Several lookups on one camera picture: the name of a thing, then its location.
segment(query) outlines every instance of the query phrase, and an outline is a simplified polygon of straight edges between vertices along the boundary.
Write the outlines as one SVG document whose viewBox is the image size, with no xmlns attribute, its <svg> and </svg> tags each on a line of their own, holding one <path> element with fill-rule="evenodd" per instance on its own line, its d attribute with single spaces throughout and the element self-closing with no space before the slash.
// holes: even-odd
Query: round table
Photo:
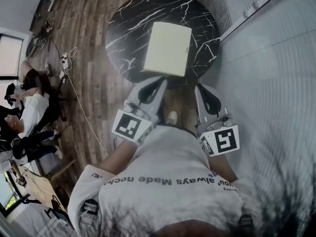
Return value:
<svg viewBox="0 0 316 237">
<path fill-rule="evenodd" d="M 129 0 L 123 4 L 106 33 L 106 52 L 114 68 L 132 83 L 159 75 L 142 71 L 154 22 L 192 29 L 185 76 L 168 75 L 168 88 L 185 86 L 204 75 L 217 56 L 219 33 L 212 15 L 197 0 Z"/>
</svg>

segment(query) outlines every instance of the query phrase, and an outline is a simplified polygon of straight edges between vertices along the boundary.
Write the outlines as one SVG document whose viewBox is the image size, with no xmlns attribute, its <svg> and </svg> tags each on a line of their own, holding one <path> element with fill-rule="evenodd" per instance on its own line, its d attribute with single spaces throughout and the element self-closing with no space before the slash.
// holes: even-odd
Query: white cable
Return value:
<svg viewBox="0 0 316 237">
<path fill-rule="evenodd" d="M 69 53 L 71 53 L 71 52 L 72 52 L 73 50 L 75 50 L 75 49 L 77 49 L 76 52 L 75 52 L 75 54 L 74 54 L 73 56 L 70 56 Z M 69 53 L 67 53 L 67 54 L 68 54 L 68 56 L 69 56 L 70 58 L 73 58 L 73 57 L 77 54 L 77 52 L 78 52 L 78 48 L 75 47 L 75 48 L 73 48 L 73 49 L 72 49 Z M 75 90 L 75 87 L 74 87 L 74 85 L 73 85 L 73 82 L 71 81 L 71 77 L 72 77 L 72 76 L 70 76 L 70 75 L 67 73 L 67 71 L 70 71 L 70 70 L 73 68 L 73 63 L 72 63 L 71 59 L 69 59 L 69 60 L 70 60 L 70 63 L 71 63 L 71 68 L 70 68 L 70 69 L 64 69 L 64 72 L 65 72 L 65 74 L 68 76 L 68 79 L 69 79 L 69 81 L 70 81 L 70 83 L 71 83 L 71 86 L 72 86 L 73 89 L 74 89 L 74 92 L 75 92 L 76 97 L 77 97 L 77 99 L 78 99 L 79 105 L 80 105 L 80 107 L 81 107 L 81 109 L 82 109 L 83 115 L 84 115 L 85 119 L 87 120 L 87 122 L 88 122 L 88 124 L 89 124 L 89 126 L 90 126 L 91 131 L 93 132 L 95 138 L 97 139 L 97 141 L 99 142 L 99 144 L 100 144 L 101 147 L 103 148 L 103 150 L 104 150 L 104 152 L 106 153 L 106 155 L 109 156 L 109 153 L 105 150 L 105 148 L 103 147 L 101 141 L 98 139 L 98 136 L 97 136 L 96 133 L 94 132 L 94 130 L 93 130 L 91 124 L 90 124 L 90 121 L 89 121 L 89 119 L 87 118 L 87 116 L 86 116 L 86 114 L 85 114 L 85 112 L 84 112 L 84 109 L 83 109 L 83 107 L 82 107 L 82 105 L 81 105 L 80 99 L 79 99 L 79 97 L 78 97 L 78 95 L 77 95 L 77 92 L 76 92 L 76 90 Z"/>
</svg>

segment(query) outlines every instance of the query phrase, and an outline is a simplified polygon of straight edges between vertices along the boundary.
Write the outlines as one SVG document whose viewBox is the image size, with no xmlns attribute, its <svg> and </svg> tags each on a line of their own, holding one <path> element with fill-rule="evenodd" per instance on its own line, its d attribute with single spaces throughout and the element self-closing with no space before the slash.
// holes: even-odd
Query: wooden floor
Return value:
<svg viewBox="0 0 316 237">
<path fill-rule="evenodd" d="M 104 148 L 113 152 L 112 124 L 119 108 L 129 95 L 132 83 L 120 76 L 112 67 L 105 51 L 105 37 L 108 22 L 115 11 L 127 0 L 56 0 L 51 12 L 47 12 L 49 2 L 44 0 L 39 7 L 40 18 L 35 20 L 32 31 L 38 31 L 46 18 L 54 21 L 52 39 L 60 54 L 78 48 L 74 59 L 73 84 L 93 130 Z M 58 83 L 61 63 L 53 43 L 43 50 L 36 50 L 29 62 L 36 70 L 42 71 L 48 62 L 54 71 L 52 84 Z M 195 123 L 195 101 L 193 85 L 168 91 L 164 113 L 171 110 L 178 113 L 178 125 L 193 130 Z M 74 184 L 88 164 L 97 164 L 106 153 L 96 140 L 85 120 L 69 81 L 63 85 L 68 98 L 63 110 L 67 122 L 58 120 L 62 131 L 59 144 L 67 160 L 78 159 L 77 164 L 65 173 Z"/>
</svg>

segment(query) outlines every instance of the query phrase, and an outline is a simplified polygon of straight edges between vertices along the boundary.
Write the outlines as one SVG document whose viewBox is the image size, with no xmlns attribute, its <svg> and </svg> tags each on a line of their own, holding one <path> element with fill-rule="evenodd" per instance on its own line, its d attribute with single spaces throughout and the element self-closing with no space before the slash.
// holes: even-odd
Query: extension cord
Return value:
<svg viewBox="0 0 316 237">
<path fill-rule="evenodd" d="M 73 56 L 71 56 L 69 53 L 71 53 L 71 52 L 72 52 L 73 50 L 75 50 L 75 49 L 77 49 L 76 52 L 74 53 Z M 73 48 L 69 53 L 64 53 L 64 54 L 63 54 L 62 60 L 66 61 L 66 62 L 62 63 L 62 65 L 63 65 L 63 70 L 64 70 L 64 73 L 68 76 L 68 79 L 69 79 L 69 81 L 70 81 L 70 83 L 71 83 L 71 86 L 72 86 L 73 89 L 74 89 L 74 92 L 75 92 L 75 94 L 76 94 L 78 103 L 79 103 L 79 105 L 80 105 L 80 107 L 81 107 L 81 109 L 82 109 L 82 112 L 83 112 L 83 115 L 84 115 L 85 119 L 87 120 L 87 122 L 88 122 L 88 124 L 89 124 L 89 126 L 90 126 L 91 131 L 93 132 L 95 138 L 97 139 L 97 141 L 98 141 L 99 144 L 101 145 L 101 147 L 102 147 L 102 149 L 104 150 L 105 154 L 106 154 L 107 156 L 109 156 L 109 153 L 105 150 L 105 148 L 103 147 L 101 141 L 99 140 L 98 136 L 96 135 L 96 133 L 94 132 L 94 130 L 93 130 L 93 128 L 92 128 L 92 126 L 91 126 L 91 124 L 90 124 L 90 121 L 89 121 L 88 117 L 86 116 L 86 114 L 85 114 L 85 112 L 84 112 L 84 109 L 83 109 L 83 107 L 82 107 L 82 105 L 81 105 L 81 102 L 80 102 L 80 99 L 79 99 L 79 97 L 78 97 L 78 94 L 77 94 L 77 92 L 76 92 L 76 90 L 75 90 L 74 84 L 73 84 L 73 82 L 72 82 L 72 80 L 71 80 L 71 77 L 72 77 L 72 76 L 70 76 L 70 75 L 68 74 L 68 72 L 73 68 L 73 63 L 72 63 L 72 62 L 75 61 L 75 60 L 72 61 L 71 58 L 73 58 L 73 57 L 77 54 L 77 52 L 78 52 L 78 48 L 75 47 L 75 48 Z"/>
</svg>

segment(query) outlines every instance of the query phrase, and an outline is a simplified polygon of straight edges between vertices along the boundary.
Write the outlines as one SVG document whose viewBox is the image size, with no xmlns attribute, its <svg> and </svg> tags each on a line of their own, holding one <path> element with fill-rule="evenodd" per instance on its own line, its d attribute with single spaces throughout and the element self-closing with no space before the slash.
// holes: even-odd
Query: desk leg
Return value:
<svg viewBox="0 0 316 237">
<path fill-rule="evenodd" d="M 53 6 L 54 2 L 55 2 L 55 0 L 52 0 L 52 2 L 51 2 L 51 4 L 50 4 L 50 6 L 49 6 L 49 8 L 48 8 L 48 11 L 50 11 L 50 10 L 51 10 L 51 8 L 52 8 L 52 6 Z"/>
</svg>

